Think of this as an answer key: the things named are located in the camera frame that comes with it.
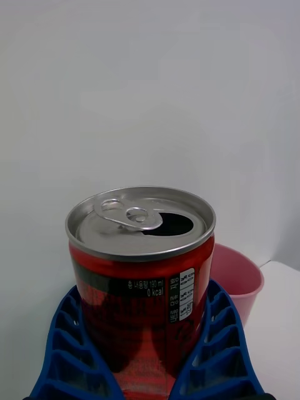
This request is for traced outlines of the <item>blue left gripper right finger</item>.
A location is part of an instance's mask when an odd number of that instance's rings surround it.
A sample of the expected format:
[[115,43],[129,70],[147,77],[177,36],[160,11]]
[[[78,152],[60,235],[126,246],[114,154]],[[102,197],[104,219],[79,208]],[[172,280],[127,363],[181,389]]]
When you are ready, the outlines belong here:
[[261,387],[229,294],[211,280],[204,326],[174,383],[171,399],[273,399]]

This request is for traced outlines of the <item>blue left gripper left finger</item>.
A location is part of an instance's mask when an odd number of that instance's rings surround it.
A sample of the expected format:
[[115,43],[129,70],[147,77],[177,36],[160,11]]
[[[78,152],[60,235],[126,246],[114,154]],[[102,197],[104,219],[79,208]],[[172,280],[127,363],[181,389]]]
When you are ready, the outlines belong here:
[[42,369],[28,399],[124,399],[88,338],[76,286],[64,296],[53,316]]

